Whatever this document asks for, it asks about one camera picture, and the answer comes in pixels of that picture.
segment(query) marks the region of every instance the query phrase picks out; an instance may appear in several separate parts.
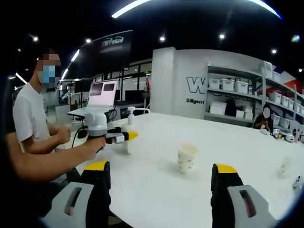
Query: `white cup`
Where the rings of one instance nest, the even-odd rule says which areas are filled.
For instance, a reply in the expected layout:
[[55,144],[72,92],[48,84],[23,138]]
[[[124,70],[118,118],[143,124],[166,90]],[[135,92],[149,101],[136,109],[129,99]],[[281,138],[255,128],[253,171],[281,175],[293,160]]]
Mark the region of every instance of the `white cup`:
[[178,149],[177,162],[181,172],[187,173],[192,170],[194,159],[198,151],[197,147],[188,143],[184,143],[180,146]]

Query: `face mask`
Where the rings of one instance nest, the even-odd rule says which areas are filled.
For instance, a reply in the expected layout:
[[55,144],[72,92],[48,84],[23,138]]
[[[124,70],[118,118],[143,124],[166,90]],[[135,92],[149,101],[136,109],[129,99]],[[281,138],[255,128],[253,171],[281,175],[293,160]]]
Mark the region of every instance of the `face mask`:
[[59,78],[55,76],[55,66],[43,66],[43,71],[38,71],[39,82],[45,88],[54,88]]

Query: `wall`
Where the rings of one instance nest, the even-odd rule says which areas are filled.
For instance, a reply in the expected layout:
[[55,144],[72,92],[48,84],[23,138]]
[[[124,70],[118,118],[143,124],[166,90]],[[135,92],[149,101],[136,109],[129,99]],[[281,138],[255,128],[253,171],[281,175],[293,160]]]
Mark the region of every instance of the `wall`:
[[[154,50],[152,59],[151,111],[180,115],[190,118],[204,118],[206,110],[207,64],[239,70],[260,71],[262,60],[250,56],[220,50],[175,50],[173,47]],[[190,91],[190,80],[201,80],[201,90]],[[286,72],[281,81],[294,80]],[[203,104],[187,103],[187,98],[203,101]],[[208,94],[208,100],[218,100]],[[237,105],[251,105],[237,101]]]

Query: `desk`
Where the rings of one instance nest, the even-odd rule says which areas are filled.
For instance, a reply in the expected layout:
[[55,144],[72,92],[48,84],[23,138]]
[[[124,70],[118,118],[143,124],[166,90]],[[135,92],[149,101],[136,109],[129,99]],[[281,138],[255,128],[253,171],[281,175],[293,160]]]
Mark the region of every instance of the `desk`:
[[[154,113],[136,116],[133,129],[139,136],[132,155],[124,154],[119,144],[107,145],[94,162],[110,161],[110,209],[134,228],[211,227],[214,163],[235,167],[243,183],[269,202],[275,219],[292,205],[292,183],[304,174],[302,143],[276,140],[256,129]],[[177,149],[182,142],[199,148],[192,174],[177,170]],[[291,175],[280,179],[276,170],[286,155],[292,157]],[[91,162],[77,170],[82,173]]]

